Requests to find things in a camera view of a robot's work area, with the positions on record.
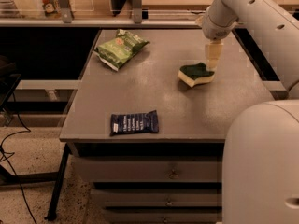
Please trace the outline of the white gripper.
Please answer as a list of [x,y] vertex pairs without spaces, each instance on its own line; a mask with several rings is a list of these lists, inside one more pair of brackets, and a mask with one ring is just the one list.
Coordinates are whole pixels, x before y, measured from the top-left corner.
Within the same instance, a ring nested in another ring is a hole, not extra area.
[[218,60],[223,47],[222,39],[231,33],[237,16],[230,8],[208,7],[202,21],[202,30],[206,38],[206,67],[209,71],[217,69]]

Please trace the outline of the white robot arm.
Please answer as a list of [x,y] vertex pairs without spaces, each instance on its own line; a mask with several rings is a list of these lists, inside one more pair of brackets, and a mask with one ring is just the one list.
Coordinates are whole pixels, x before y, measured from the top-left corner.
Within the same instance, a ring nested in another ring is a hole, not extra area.
[[[284,87],[298,79],[298,21],[272,0],[214,0],[202,29],[220,40],[241,21]],[[222,159],[222,224],[299,224],[299,104],[254,105],[231,125]]]

